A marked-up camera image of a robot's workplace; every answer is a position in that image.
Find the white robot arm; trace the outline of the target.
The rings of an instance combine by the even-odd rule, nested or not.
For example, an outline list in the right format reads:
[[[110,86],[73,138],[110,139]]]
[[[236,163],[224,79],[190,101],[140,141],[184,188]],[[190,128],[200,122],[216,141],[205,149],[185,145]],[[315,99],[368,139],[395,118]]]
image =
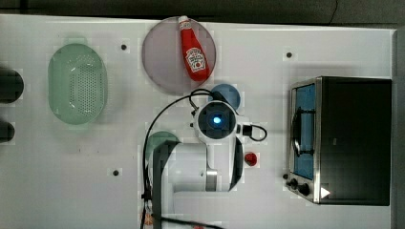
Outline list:
[[[245,119],[226,102],[200,107],[193,122],[197,143],[166,140],[149,157],[155,229],[192,226],[174,211],[178,192],[229,192],[244,170],[243,144],[238,138]]]

